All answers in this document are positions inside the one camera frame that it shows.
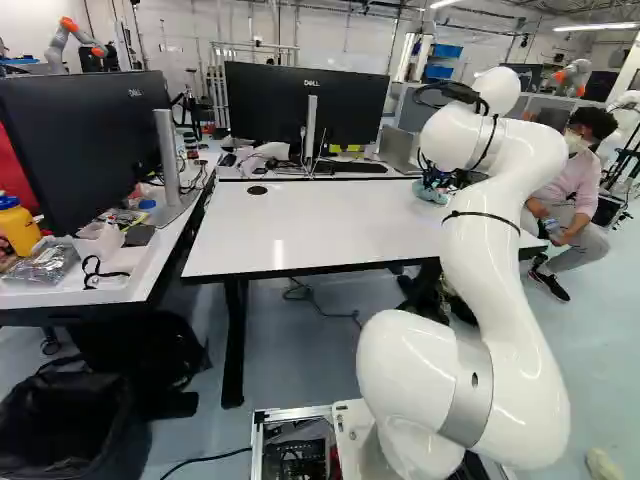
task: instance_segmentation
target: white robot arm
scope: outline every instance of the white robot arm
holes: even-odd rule
[[[479,335],[392,310],[367,323],[358,345],[361,392],[382,451],[405,480],[447,478],[465,449],[541,468],[569,436],[566,389],[518,270],[523,203],[563,168],[566,143],[547,126],[498,118],[520,93],[512,70],[492,69],[473,89],[488,115],[452,102],[424,126],[420,145],[439,170],[477,166],[492,177],[451,201],[440,256]]]
[[[634,135],[636,142],[640,141],[636,131],[640,125],[640,91],[627,90],[607,106],[607,112],[616,117],[618,128],[602,141],[596,151],[604,167],[618,158],[617,149],[628,148],[627,144]]]

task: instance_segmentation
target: floor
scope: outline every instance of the floor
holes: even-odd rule
[[[517,472],[519,480],[590,478],[584,454],[591,447],[607,450],[627,474],[640,471],[636,454],[640,416],[640,328],[635,304],[635,268],[640,239],[640,205],[617,232],[603,261],[565,273],[562,284],[572,302],[559,304],[525,280],[530,304],[564,374],[572,402],[572,436],[565,456],[553,467]],[[359,310],[366,321],[375,312],[402,301],[387,271],[326,275],[304,279],[316,287],[319,303],[329,312]],[[196,376],[191,389],[200,393],[200,408],[190,419],[153,425],[154,443],[143,480],[158,480],[173,464],[249,445],[251,413],[256,408],[329,404],[356,398],[355,349],[358,329],[348,319],[322,318],[302,302],[285,302],[286,280],[252,284],[246,342],[243,407],[219,405],[226,310],[219,285],[171,288],[165,304],[188,315],[200,336],[208,336],[213,368]],[[38,329],[0,329],[0,398],[45,358],[39,352]],[[190,465],[172,480],[246,479],[250,454],[215,463]]]

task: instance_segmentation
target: dark hair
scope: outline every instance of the dark hair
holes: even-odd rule
[[[598,107],[578,108],[569,118],[569,125],[589,127],[593,132],[593,136],[599,141],[607,138],[618,128],[618,122],[615,117],[603,108]]]

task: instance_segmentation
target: ceiling light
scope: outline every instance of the ceiling light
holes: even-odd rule
[[[447,5],[451,5],[452,3],[458,3],[462,0],[440,0],[439,2],[432,3],[431,9],[435,10],[436,8],[446,7]]]
[[[576,32],[586,30],[629,30],[640,27],[640,23],[623,22],[623,23],[590,23],[587,25],[567,25],[564,27],[556,27],[554,32]]]

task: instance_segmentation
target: keyboard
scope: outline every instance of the keyboard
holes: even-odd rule
[[[387,167],[374,162],[333,162],[318,160],[314,164],[313,173],[318,175],[334,175],[336,173],[387,173]]]

